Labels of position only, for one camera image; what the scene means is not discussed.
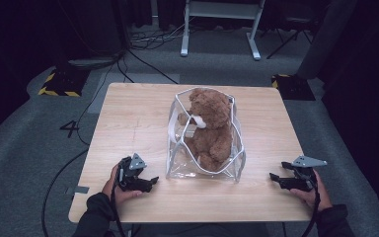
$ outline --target table top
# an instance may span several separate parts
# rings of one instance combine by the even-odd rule
[[[239,183],[208,179],[167,179],[168,118],[177,93],[209,87],[236,98],[237,118],[246,149]],[[303,154],[277,90],[260,87],[112,83],[94,132],[69,219],[78,222],[86,200],[100,192],[120,159],[138,153],[147,168],[139,178],[159,176],[151,193],[128,200],[121,222],[227,222],[309,220],[301,200],[269,178],[292,177],[281,161]]]

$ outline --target white stand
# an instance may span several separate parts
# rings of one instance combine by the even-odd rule
[[[247,33],[247,37],[254,60],[260,60],[261,55],[258,51],[257,45],[255,44],[255,33],[257,32],[258,23],[260,22],[261,14],[263,12],[263,5],[264,1],[262,1],[260,5],[257,5],[238,3],[197,2],[187,0],[181,56],[187,56],[189,54],[190,16],[214,17],[254,20],[252,31],[250,33]]]

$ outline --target teddy bear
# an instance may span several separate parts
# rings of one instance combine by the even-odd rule
[[[213,89],[195,88],[189,100],[189,123],[195,124],[196,129],[192,137],[185,137],[184,142],[200,167],[211,172],[219,171],[229,159],[232,146],[229,98]],[[179,115],[181,125],[187,121],[187,115]]]

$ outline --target clear plastic bag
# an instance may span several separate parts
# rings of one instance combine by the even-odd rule
[[[230,157],[223,163],[219,171],[212,172],[200,167],[184,141],[184,138],[191,137],[196,129],[195,125],[190,124],[190,115],[187,113],[190,109],[190,94],[194,89],[196,88],[177,94],[171,104],[168,126],[167,178],[204,178],[239,182],[245,166],[246,152],[242,143],[240,123],[236,118],[235,98],[223,93],[231,102],[232,148]],[[187,123],[185,125],[180,125],[179,115],[186,115]]]

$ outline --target hand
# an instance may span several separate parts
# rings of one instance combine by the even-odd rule
[[[329,199],[328,191],[325,188],[325,185],[323,184],[318,172],[314,171],[316,175],[316,180],[318,181],[318,192],[320,195],[321,202],[318,206],[318,212],[332,207],[331,200]],[[315,205],[315,197],[316,194],[314,191],[311,192],[304,192],[296,189],[291,189],[290,192],[294,194],[295,196],[298,196],[300,199],[302,199],[304,202],[306,202],[311,208]]]
[[[112,194],[115,175],[116,175],[117,170],[118,170],[118,165],[115,165],[112,169],[110,179],[106,182],[106,184],[103,187],[103,194],[107,195],[110,200],[111,200],[111,194]],[[142,194],[142,191],[126,191],[126,192],[124,192],[119,187],[115,187],[114,192],[115,192],[115,204],[117,207],[119,207],[126,200],[138,197]]]

